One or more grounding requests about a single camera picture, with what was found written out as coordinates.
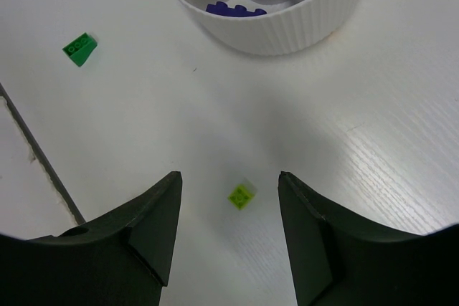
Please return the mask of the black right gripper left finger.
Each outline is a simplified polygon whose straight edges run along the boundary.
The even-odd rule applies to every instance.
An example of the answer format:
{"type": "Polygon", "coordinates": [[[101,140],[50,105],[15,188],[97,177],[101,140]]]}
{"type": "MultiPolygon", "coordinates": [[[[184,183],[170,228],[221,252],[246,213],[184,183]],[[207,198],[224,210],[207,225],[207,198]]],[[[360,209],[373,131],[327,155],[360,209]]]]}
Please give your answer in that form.
{"type": "Polygon", "coordinates": [[[1,236],[2,305],[158,305],[169,282],[182,177],[59,236],[1,236]]]}

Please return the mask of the small dark green lego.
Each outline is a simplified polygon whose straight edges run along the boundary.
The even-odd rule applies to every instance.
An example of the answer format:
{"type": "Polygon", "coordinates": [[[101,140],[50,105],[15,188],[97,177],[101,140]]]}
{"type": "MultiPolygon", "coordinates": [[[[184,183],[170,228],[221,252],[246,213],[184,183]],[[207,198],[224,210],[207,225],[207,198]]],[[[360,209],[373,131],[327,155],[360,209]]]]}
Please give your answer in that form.
{"type": "Polygon", "coordinates": [[[76,66],[82,67],[97,46],[98,43],[92,36],[83,33],[63,47],[62,51],[76,66]]]}

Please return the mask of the small lime green lego plate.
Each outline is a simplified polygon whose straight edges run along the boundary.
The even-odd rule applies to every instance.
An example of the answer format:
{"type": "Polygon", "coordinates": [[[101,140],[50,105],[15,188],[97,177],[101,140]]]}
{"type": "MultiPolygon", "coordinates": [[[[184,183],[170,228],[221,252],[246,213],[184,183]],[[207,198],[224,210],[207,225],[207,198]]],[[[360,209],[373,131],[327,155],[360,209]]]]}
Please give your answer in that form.
{"type": "Polygon", "coordinates": [[[248,179],[242,179],[227,197],[228,201],[239,211],[243,210],[257,195],[257,188],[248,179]]]}

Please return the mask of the blue lego brick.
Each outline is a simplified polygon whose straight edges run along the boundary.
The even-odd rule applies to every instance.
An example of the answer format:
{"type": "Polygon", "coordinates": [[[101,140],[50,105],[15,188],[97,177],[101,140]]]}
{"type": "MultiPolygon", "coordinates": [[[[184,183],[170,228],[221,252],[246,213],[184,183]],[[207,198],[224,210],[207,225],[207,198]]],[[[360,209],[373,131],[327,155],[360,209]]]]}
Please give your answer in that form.
{"type": "Polygon", "coordinates": [[[254,16],[263,16],[267,14],[267,12],[264,9],[255,9],[254,11],[249,11],[243,5],[236,5],[234,7],[230,7],[227,5],[227,3],[223,1],[217,1],[215,4],[208,4],[206,7],[206,12],[217,16],[234,18],[247,18],[254,16]]]}

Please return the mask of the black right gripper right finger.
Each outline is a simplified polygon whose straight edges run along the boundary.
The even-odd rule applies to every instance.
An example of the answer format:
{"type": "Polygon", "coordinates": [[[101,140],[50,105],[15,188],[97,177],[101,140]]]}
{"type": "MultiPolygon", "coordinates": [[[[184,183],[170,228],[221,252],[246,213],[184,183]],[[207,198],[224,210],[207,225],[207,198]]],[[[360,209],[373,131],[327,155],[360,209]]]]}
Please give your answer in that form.
{"type": "Polygon", "coordinates": [[[458,226],[416,235],[378,224],[292,173],[278,197],[299,305],[456,305],[458,226]]]}

